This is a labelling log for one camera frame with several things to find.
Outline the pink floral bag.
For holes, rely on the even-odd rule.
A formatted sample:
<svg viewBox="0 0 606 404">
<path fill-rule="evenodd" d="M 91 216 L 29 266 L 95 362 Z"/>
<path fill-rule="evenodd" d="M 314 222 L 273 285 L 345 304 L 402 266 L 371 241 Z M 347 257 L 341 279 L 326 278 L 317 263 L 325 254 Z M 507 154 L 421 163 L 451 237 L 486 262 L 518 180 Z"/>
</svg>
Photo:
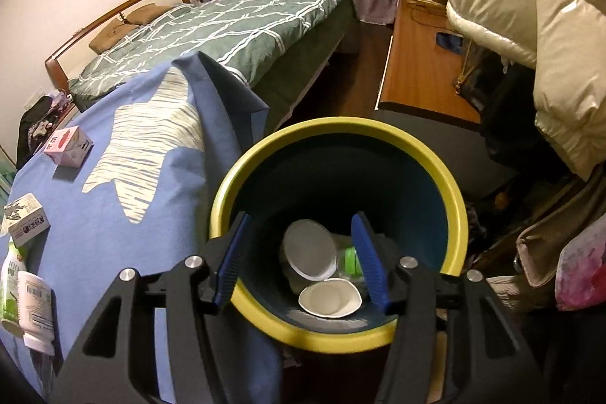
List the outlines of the pink floral bag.
<svg viewBox="0 0 606 404">
<path fill-rule="evenodd" d="M 605 183 L 588 184 L 517 239 L 528 284 L 554 285 L 561 311 L 605 301 Z"/>
</svg>

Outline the green plaid duvet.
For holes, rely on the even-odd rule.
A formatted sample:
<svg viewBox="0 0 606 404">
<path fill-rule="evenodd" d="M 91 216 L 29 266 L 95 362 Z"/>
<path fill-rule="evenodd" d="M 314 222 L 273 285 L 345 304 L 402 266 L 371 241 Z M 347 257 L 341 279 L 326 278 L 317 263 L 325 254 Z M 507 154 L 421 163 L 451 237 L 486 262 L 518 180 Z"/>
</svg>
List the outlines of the green plaid duvet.
<svg viewBox="0 0 606 404">
<path fill-rule="evenodd" d="M 215 0 L 178 4 L 96 56 L 70 81 L 94 100 L 154 67 L 201 51 L 248 86 L 345 0 Z"/>
</svg>

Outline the wooden bed with headboard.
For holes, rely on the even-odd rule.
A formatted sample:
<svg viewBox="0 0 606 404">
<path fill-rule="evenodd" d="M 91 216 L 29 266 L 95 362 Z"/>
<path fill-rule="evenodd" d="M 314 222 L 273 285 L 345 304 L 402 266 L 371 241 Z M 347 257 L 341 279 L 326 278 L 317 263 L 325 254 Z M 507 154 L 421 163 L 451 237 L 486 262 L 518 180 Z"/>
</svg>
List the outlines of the wooden bed with headboard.
<svg viewBox="0 0 606 404">
<path fill-rule="evenodd" d="M 357 28 L 353 0 L 128 0 L 52 52 L 45 68 L 85 111 L 134 76 L 202 52 L 266 103 L 273 132 Z"/>
</svg>

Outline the brown pillow left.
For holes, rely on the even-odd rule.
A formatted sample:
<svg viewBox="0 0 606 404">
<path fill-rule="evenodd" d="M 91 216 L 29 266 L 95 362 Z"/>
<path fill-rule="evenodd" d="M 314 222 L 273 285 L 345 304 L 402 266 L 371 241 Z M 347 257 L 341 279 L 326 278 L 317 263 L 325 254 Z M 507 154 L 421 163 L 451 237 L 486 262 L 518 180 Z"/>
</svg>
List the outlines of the brown pillow left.
<svg viewBox="0 0 606 404">
<path fill-rule="evenodd" d="M 139 26 L 112 19 L 98 35 L 88 43 L 88 47 L 96 54 L 102 54 L 116 45 L 126 35 L 134 32 Z"/>
</svg>

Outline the pile of dark clothes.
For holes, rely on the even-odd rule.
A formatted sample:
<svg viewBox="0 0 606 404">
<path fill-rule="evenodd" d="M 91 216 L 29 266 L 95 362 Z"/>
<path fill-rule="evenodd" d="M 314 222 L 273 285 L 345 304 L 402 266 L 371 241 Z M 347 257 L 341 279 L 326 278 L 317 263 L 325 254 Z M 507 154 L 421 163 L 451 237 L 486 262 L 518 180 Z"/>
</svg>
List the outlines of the pile of dark clothes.
<svg viewBox="0 0 606 404">
<path fill-rule="evenodd" d="M 60 90 L 44 95 L 20 118 L 16 147 L 16 169 L 21 170 L 34 156 L 72 106 L 72 97 Z"/>
</svg>

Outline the paper noodle bowl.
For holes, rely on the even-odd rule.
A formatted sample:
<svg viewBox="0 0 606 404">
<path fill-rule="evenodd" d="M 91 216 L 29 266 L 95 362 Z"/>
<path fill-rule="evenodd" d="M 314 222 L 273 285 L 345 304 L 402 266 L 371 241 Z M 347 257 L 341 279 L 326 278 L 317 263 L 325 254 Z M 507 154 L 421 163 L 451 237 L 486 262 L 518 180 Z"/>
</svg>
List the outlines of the paper noodle bowl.
<svg viewBox="0 0 606 404">
<path fill-rule="evenodd" d="M 299 219 L 287 227 L 283 253 L 290 267 L 307 281 L 323 281 L 337 271 L 335 241 L 324 226 L 313 220 Z"/>
</svg>

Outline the blue tablecloth with stars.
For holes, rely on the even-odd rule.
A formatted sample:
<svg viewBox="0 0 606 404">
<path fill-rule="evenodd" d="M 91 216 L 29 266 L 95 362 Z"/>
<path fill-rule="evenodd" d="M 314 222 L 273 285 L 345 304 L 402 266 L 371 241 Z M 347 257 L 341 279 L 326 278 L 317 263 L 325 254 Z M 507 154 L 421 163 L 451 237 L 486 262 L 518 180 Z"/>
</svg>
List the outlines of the blue tablecloth with stars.
<svg viewBox="0 0 606 404">
<path fill-rule="evenodd" d="M 267 113 L 198 52 L 82 113 L 94 146 L 80 168 L 38 154 L 16 174 L 10 197 L 32 193 L 49 221 L 25 252 L 52 289 L 55 355 L 3 329 L 3 402 L 280 401 L 280 351 L 214 304 L 222 258 L 206 247 L 220 184 Z"/>
</svg>

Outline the white tube with barcode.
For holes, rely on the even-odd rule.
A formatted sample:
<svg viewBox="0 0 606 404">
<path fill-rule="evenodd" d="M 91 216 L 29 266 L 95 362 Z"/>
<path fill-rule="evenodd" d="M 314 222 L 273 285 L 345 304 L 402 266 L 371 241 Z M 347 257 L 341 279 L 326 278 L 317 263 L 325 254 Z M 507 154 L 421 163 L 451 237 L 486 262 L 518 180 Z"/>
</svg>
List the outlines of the white tube with barcode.
<svg viewBox="0 0 606 404">
<path fill-rule="evenodd" d="M 40 277 L 27 271 L 17 274 L 19 287 L 19 323 L 23 343 L 37 353 L 55 355 L 55 318 L 52 289 Z"/>
</svg>

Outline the white bedside cabinet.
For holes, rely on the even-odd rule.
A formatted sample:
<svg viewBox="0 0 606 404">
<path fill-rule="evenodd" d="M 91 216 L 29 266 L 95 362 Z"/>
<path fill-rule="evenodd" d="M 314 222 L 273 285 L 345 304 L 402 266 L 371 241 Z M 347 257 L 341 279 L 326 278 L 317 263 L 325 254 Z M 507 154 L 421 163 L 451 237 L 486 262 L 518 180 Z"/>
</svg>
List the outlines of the white bedside cabinet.
<svg viewBox="0 0 606 404">
<path fill-rule="evenodd" d="M 36 154 L 46 144 L 55 130 L 67 127 L 68 124 L 80 114 L 74 103 L 70 103 L 65 107 L 61 114 L 47 115 L 31 128 L 29 133 L 28 143 L 30 150 Z"/>
</svg>

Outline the clear green label jar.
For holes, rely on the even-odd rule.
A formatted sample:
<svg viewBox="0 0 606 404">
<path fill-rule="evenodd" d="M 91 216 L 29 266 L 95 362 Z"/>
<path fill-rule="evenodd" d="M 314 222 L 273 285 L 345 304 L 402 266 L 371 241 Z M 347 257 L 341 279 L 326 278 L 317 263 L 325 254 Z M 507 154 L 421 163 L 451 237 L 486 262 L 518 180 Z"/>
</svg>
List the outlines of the clear green label jar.
<svg viewBox="0 0 606 404">
<path fill-rule="evenodd" d="M 337 248 L 336 275 L 351 282 L 361 282 L 364 279 L 364 274 L 351 238 L 334 235 L 333 240 Z"/>
</svg>

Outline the yellow rimmed trash bin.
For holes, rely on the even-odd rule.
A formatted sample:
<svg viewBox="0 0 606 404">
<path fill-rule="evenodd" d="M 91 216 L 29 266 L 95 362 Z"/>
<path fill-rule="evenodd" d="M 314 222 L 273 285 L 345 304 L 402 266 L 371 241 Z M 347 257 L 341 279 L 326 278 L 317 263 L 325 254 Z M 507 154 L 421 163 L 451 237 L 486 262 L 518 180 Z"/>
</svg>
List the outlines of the yellow rimmed trash bin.
<svg viewBox="0 0 606 404">
<path fill-rule="evenodd" d="M 363 118 L 313 119 L 254 145 L 220 185 L 211 235 L 225 234 L 240 211 L 251 216 L 256 237 L 234 306 L 270 337 L 317 353 L 380 348 L 391 342 L 395 323 L 372 304 L 339 320 L 304 312 L 281 250 L 292 223 L 312 220 L 346 248 L 352 216 L 363 212 L 400 254 L 448 275 L 461 272 L 469 243 L 462 194 L 445 163 L 411 134 Z"/>
</svg>

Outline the pink strawberry milk carton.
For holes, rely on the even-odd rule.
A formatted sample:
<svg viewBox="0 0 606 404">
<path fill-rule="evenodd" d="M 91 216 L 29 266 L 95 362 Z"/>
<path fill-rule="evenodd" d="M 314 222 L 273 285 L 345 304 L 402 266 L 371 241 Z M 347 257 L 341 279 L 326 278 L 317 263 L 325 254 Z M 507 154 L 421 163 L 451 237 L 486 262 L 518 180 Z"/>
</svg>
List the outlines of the pink strawberry milk carton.
<svg viewBox="0 0 606 404">
<path fill-rule="evenodd" d="M 76 125 L 55 130 L 43 152 L 56 166 L 80 168 L 93 146 L 92 139 Z"/>
</svg>

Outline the brown pillow right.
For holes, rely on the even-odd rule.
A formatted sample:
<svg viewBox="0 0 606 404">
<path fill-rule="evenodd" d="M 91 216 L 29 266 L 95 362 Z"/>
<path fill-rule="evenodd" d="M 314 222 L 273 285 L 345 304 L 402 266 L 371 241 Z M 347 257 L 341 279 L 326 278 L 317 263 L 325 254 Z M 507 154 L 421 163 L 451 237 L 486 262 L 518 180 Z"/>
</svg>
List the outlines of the brown pillow right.
<svg viewBox="0 0 606 404">
<path fill-rule="evenodd" d="M 130 25 L 148 25 L 150 22 L 153 22 L 154 19 L 157 19 L 159 16 L 162 16 L 162 14 L 165 14 L 170 9 L 172 9 L 172 6 L 157 5 L 155 3 L 150 3 L 130 12 L 125 17 L 125 21 Z"/>
</svg>

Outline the brown pillow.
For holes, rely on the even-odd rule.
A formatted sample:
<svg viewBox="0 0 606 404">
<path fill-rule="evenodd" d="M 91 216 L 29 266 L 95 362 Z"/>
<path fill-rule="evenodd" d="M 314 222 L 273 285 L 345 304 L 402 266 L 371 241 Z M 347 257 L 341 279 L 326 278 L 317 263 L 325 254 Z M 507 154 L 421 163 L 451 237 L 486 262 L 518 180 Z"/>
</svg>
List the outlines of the brown pillow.
<svg viewBox="0 0 606 404">
<path fill-rule="evenodd" d="M 134 32 L 139 26 L 112 19 L 98 35 L 88 43 L 88 47 L 96 54 L 102 54 L 116 45 L 126 35 Z"/>
<path fill-rule="evenodd" d="M 150 22 L 153 22 L 154 19 L 157 19 L 159 16 L 162 16 L 162 14 L 165 14 L 170 9 L 172 9 L 172 6 L 157 5 L 155 3 L 150 3 L 130 12 L 125 17 L 125 21 L 130 25 L 148 25 Z"/>
</svg>

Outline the wooden side desk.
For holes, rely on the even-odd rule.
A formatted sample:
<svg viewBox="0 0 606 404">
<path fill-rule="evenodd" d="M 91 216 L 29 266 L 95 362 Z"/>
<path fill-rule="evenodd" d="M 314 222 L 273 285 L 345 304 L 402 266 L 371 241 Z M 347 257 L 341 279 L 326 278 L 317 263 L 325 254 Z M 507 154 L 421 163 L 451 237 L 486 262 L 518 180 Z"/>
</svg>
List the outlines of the wooden side desk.
<svg viewBox="0 0 606 404">
<path fill-rule="evenodd" d="M 437 45 L 437 34 L 449 31 L 444 6 L 427 0 L 398 0 L 376 110 L 479 128 L 478 112 L 453 86 L 461 56 Z"/>
</svg>

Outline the small green carton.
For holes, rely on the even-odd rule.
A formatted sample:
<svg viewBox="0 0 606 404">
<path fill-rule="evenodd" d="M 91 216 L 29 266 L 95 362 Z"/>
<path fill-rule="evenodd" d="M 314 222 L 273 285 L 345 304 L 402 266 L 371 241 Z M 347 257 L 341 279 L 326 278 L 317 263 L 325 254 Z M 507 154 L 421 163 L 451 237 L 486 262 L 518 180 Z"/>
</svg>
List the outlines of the small green carton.
<svg viewBox="0 0 606 404">
<path fill-rule="evenodd" d="M 26 270 L 23 253 L 9 240 L 1 268 L 1 326 L 17 338 L 23 337 L 19 322 L 19 272 Z"/>
</svg>

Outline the white paper cup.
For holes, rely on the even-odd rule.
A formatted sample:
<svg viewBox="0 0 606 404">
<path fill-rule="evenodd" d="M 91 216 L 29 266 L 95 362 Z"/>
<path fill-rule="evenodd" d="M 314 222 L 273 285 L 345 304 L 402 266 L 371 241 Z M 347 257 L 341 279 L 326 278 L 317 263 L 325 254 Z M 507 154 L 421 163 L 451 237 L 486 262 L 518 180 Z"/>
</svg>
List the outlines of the white paper cup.
<svg viewBox="0 0 606 404">
<path fill-rule="evenodd" d="M 303 289 L 298 303 L 310 315 L 340 319 L 352 315 L 362 306 L 362 296 L 351 282 L 331 278 Z"/>
</svg>

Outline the cream puffer jacket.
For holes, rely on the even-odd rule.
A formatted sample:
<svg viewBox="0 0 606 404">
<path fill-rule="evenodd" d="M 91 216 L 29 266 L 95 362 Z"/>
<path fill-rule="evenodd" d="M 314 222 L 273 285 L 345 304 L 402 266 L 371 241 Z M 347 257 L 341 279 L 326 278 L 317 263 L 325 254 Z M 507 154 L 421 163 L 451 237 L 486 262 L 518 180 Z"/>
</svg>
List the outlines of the cream puffer jacket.
<svg viewBox="0 0 606 404">
<path fill-rule="evenodd" d="M 588 179 L 605 160 L 605 0 L 448 0 L 465 37 L 535 72 L 535 126 Z"/>
</svg>

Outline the green tea carton box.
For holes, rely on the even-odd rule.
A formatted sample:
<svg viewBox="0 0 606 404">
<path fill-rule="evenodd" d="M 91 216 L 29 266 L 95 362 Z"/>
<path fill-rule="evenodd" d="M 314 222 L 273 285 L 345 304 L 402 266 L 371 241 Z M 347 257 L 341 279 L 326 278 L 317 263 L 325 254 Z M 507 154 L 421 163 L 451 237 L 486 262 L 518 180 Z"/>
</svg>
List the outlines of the green tea carton box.
<svg viewBox="0 0 606 404">
<path fill-rule="evenodd" d="M 3 208 L 1 234 L 9 235 L 16 248 L 21 248 L 49 228 L 42 204 L 32 194 L 9 202 Z"/>
</svg>

